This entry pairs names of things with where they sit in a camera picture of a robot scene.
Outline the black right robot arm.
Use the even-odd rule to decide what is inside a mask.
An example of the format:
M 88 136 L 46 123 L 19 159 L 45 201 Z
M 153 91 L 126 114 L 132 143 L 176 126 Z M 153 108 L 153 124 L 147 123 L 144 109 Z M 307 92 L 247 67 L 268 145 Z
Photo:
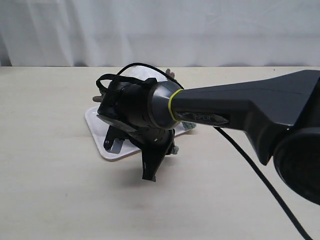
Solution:
M 242 131 L 259 161 L 274 167 L 285 184 L 306 200 L 320 202 L 320 73 L 301 70 L 278 77 L 183 89 L 175 80 L 102 75 L 97 116 L 142 151 L 142 178 L 156 172 L 174 146 L 181 122 Z

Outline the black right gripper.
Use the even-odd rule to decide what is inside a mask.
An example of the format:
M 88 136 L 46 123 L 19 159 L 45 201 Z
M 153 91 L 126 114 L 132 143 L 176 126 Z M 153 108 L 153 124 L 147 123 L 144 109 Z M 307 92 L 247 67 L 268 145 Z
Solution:
M 156 180 L 156 173 L 166 155 L 175 154 L 175 130 L 140 127 L 129 133 L 129 141 L 139 149 L 155 147 L 156 149 L 142 150 L 142 179 Z

